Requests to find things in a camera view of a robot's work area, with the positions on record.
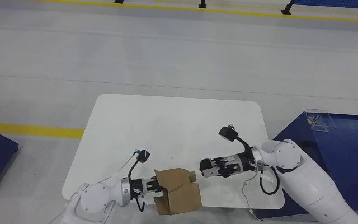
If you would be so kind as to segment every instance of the yellow floor line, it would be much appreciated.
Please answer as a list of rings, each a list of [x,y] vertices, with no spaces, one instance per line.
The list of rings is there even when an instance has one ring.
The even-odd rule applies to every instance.
[[[106,2],[84,2],[76,0],[33,0],[37,2],[52,2],[52,3],[65,3],[65,4],[82,4],[90,6],[109,6],[109,7],[123,7],[123,8],[143,8],[153,10],[176,10],[176,11],[192,11],[192,12],[211,12],[223,13],[233,15],[245,16],[261,16],[261,17],[278,17],[278,18],[298,18],[304,20],[324,20],[324,21],[338,21],[338,22],[358,22],[358,18],[340,18],[340,17],[324,17],[324,16],[306,16],[306,15],[283,15],[280,13],[266,13],[266,12],[249,12],[249,11],[236,11],[236,10],[219,10],[219,9],[200,9],[188,7],[174,7],[174,6],[149,6],[141,4],[114,4]]]
[[[189,2],[189,1],[171,1],[171,0],[154,0],[154,2],[159,3],[175,3],[175,4],[195,4],[197,2]],[[244,4],[226,4],[226,3],[207,3],[208,6],[226,6],[226,7],[238,7],[238,8],[258,8],[263,10],[283,10],[284,7],[269,7],[269,6],[246,6]],[[290,11],[297,12],[313,12],[313,13],[335,13],[335,14],[344,14],[344,15],[358,15],[358,12],[344,12],[344,11],[326,11],[326,10],[304,10],[304,9],[294,9],[292,8]]]
[[[84,129],[0,123],[0,134],[82,138]]]

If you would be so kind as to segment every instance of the table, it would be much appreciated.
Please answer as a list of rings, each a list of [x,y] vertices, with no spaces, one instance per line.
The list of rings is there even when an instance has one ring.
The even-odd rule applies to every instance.
[[[232,143],[218,135],[221,127],[228,124],[234,124],[240,137],[250,145],[261,146],[268,140],[261,109],[255,102],[101,95],[64,183],[63,197],[69,199],[84,182],[92,184],[111,176],[136,148],[145,148],[151,156],[146,163],[137,165],[133,179],[154,176],[154,169],[181,167],[196,172],[203,206],[247,208],[241,188],[253,172],[230,178],[204,178],[199,170],[204,158],[244,151],[239,142]],[[129,162],[117,177],[127,176],[134,161]],[[284,205],[282,189],[275,195],[264,194],[258,176],[245,188],[250,206],[281,208]],[[114,182],[112,178],[106,184]],[[267,190],[273,190],[275,185],[264,181]],[[154,204],[153,197],[154,194],[148,194],[144,200]]]

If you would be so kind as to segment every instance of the cardboard box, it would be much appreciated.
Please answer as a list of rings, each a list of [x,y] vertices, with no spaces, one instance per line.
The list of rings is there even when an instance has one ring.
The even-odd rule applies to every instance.
[[[173,215],[201,208],[199,185],[193,183],[196,182],[195,172],[181,168],[154,172],[164,188],[163,196],[154,198],[159,214]]]

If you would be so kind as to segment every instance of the blue platform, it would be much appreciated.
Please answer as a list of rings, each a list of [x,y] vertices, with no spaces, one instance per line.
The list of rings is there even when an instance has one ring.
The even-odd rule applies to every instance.
[[[5,168],[12,155],[17,151],[18,144],[0,134],[0,172]]]
[[[358,8],[358,0],[295,0],[294,4],[302,4],[305,6]]]
[[[358,211],[358,116],[330,114],[335,128],[312,131],[306,113],[298,116],[274,140],[292,139],[335,181],[346,202]],[[307,214],[284,192],[282,209],[255,209],[260,219]]]

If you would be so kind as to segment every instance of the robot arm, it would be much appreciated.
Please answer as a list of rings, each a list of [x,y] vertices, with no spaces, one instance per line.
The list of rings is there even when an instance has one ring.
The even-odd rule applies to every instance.
[[[232,125],[223,127],[219,134],[231,142],[237,139],[245,146],[245,151],[202,160],[200,171],[204,177],[227,178],[248,170],[262,173],[270,167],[277,177],[276,189],[281,184],[290,197],[320,223],[358,223],[358,215],[342,198],[334,181],[292,140],[268,141],[261,148],[256,148],[240,139]],[[261,180],[260,186],[264,193],[276,193],[277,190],[266,192]]]
[[[102,181],[94,184],[82,184],[72,195],[64,212],[61,224],[106,223],[114,205],[126,206],[132,199],[136,200],[138,209],[144,211],[144,202],[140,206],[138,198],[151,192],[161,192],[163,188],[154,176],[150,179],[131,179],[131,172],[138,162],[144,163],[150,156],[146,150],[136,151],[137,160],[131,167],[128,177],[117,180],[114,186],[107,186]],[[101,220],[86,218],[86,215],[101,213]]]

